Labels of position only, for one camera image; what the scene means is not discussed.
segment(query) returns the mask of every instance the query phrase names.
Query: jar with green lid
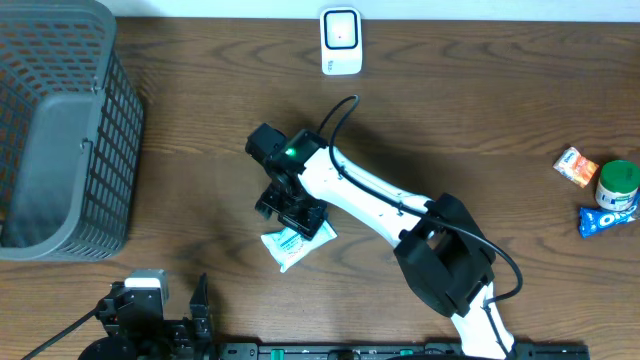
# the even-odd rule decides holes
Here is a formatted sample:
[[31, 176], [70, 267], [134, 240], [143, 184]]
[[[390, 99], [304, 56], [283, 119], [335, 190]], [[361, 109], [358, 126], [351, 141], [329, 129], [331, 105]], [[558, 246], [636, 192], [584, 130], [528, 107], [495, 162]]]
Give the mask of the jar with green lid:
[[629, 161], [616, 160], [602, 167], [596, 201], [603, 208], [611, 211], [627, 210], [640, 185], [640, 169]]

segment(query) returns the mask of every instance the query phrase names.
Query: gray basket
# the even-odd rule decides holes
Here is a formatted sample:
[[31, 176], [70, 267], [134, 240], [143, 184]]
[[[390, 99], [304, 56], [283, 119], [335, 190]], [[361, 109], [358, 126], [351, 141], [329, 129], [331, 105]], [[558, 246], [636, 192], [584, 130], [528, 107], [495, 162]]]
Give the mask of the gray basket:
[[98, 261], [127, 238], [142, 106], [91, 0], [0, 0], [0, 259]]

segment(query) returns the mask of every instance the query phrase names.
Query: blue snack wrapper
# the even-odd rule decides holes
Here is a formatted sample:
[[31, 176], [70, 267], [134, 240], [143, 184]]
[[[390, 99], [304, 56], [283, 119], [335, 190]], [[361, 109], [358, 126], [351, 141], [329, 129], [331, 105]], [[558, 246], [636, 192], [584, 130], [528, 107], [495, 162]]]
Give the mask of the blue snack wrapper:
[[640, 199], [640, 192], [633, 198], [631, 207], [625, 211], [581, 208], [580, 235], [586, 238], [618, 224], [626, 224], [637, 220], [640, 217], [638, 199]]
[[283, 273], [308, 253], [337, 236], [338, 234], [325, 220], [311, 240], [305, 240], [302, 235], [288, 227], [280, 232], [264, 234], [260, 239], [269, 249], [271, 256], [280, 264], [280, 272]]

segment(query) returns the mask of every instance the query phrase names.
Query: white wall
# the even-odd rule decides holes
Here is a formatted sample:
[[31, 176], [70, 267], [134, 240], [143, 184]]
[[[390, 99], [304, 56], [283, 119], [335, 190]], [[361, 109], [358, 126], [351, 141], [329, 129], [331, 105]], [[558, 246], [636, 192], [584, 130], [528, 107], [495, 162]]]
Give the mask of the white wall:
[[364, 19], [640, 22], [640, 0], [99, 1], [116, 16], [316, 19], [323, 8], [349, 5]]

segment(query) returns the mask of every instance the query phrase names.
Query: wooden table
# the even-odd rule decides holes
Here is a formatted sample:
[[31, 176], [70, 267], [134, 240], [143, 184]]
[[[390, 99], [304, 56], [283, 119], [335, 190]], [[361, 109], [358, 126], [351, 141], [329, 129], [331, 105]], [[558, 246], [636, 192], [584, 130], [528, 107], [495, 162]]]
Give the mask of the wooden table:
[[[148, 103], [130, 242], [97, 264], [1, 263], [0, 359], [17, 359], [137, 268], [170, 273], [168, 318], [210, 276], [218, 334], [265, 342], [457, 337], [408, 289], [391, 248], [339, 209], [339, 238], [285, 274], [253, 210], [269, 180], [244, 152], [262, 122], [315, 128], [343, 97], [360, 107], [338, 140], [372, 173], [465, 202], [518, 262], [525, 287], [500, 304], [511, 332], [640, 356], [640, 225], [587, 240], [595, 206], [553, 170], [569, 145], [640, 163], [640, 29], [625, 24], [365, 21], [363, 71], [326, 77], [317, 21], [120, 19], [117, 48]], [[498, 292], [514, 277], [498, 260]], [[42, 358], [104, 336], [87, 323]]]

